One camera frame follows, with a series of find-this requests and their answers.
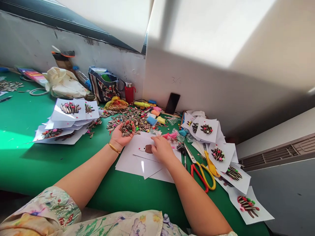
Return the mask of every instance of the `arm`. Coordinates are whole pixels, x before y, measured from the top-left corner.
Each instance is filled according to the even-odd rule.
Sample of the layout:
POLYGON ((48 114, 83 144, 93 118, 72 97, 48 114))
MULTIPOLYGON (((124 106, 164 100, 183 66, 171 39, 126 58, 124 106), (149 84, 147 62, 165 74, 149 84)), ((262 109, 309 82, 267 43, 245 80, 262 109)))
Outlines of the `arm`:
POLYGON ((176 158, 167 140, 152 137, 153 154, 170 172, 186 217, 197 235, 220 235, 232 231, 220 210, 176 158))
MULTIPOLYGON (((131 141, 135 134, 135 125, 133 121, 131 123, 132 134, 130 136, 122 137, 120 131, 123 125, 122 123, 113 131, 110 143, 120 152, 123 147, 131 141)), ((106 144, 92 158, 71 171, 54 186, 66 191, 82 210, 96 192, 99 184, 117 157, 118 153, 114 151, 109 144, 106 144)))

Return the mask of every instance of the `gold bracelet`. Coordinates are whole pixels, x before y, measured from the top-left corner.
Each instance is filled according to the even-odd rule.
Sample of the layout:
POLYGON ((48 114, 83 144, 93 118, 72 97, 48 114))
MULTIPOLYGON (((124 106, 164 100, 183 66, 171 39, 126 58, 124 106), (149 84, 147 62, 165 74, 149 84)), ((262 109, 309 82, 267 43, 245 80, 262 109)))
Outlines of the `gold bracelet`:
POLYGON ((108 143, 109 146, 115 151, 117 152, 118 154, 120 154, 120 151, 118 151, 116 148, 114 148, 114 146, 111 144, 111 143, 108 143))

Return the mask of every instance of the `scissors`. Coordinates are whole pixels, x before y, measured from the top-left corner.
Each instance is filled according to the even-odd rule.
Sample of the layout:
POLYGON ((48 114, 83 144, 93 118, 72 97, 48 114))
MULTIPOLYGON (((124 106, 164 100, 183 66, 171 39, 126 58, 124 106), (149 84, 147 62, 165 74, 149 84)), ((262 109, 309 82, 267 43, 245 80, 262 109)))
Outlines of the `scissors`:
POLYGON ((212 175, 214 175, 215 177, 221 177, 221 175, 217 172, 217 169, 216 167, 214 166, 214 164, 212 163, 212 161, 210 160, 209 158, 209 153, 207 151, 207 147, 206 147, 206 144, 203 143, 203 149, 204 149, 204 153, 206 155, 206 161, 207 161, 207 164, 208 164, 208 168, 210 170, 210 172, 212 173, 212 175))
POLYGON ((185 143, 184 143, 184 145, 185 145, 185 148, 186 148, 186 150, 187 150, 187 153, 188 153, 188 155, 189 155, 191 161, 193 162, 193 163, 191 164, 191 167, 190 167, 190 174, 191 174, 191 176, 194 178, 194 171, 197 173, 197 175, 199 176, 199 178, 200 178, 201 181, 203 182, 204 186, 206 187, 206 190, 205 190, 206 193, 209 191, 209 189, 210 189, 210 190, 215 190, 215 189, 216 189, 216 181, 215 181, 214 176, 213 176, 213 174, 211 173, 211 171, 208 170, 207 167, 204 166, 204 164, 202 164, 202 163, 199 164, 199 162, 196 161, 196 159, 195 159, 194 156, 191 154, 190 150, 188 149, 188 147, 186 146, 185 143), (198 165, 202 176, 201 176, 200 173, 197 171, 197 169, 196 169, 196 167, 195 167, 195 164, 198 165), (203 172, 202 168, 204 168, 204 169, 209 173, 209 175, 211 176, 211 179, 212 179, 212 182, 213 182, 213 186, 212 186, 212 187, 210 187, 210 185, 208 184, 208 182, 207 182, 207 180, 206 180, 206 177, 205 177, 205 175, 204 175, 204 172, 203 172))

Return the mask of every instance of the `floral sleeve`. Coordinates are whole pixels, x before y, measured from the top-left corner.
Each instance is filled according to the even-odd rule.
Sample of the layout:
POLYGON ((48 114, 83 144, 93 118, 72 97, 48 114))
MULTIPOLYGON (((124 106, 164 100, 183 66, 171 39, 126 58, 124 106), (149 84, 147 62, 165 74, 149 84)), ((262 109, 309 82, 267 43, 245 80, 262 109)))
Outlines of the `floral sleeve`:
POLYGON ((49 235, 65 230, 81 220, 81 211, 73 199, 58 187, 49 187, 17 210, 0 224, 1 231, 18 231, 28 235, 31 230, 39 235, 49 235))

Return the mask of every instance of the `cloth bag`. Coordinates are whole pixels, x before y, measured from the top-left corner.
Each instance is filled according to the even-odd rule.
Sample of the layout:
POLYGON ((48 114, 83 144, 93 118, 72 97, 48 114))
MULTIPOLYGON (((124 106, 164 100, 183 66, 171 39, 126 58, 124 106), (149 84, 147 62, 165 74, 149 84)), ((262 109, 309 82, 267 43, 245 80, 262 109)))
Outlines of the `cloth bag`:
POLYGON ((47 71, 45 77, 48 80, 46 91, 50 91, 53 97, 82 98, 88 92, 71 71, 52 67, 47 71))
POLYGON ((89 79, 92 93, 100 102, 109 102, 114 96, 121 97, 121 92, 125 88, 125 82, 105 68, 91 66, 89 79))

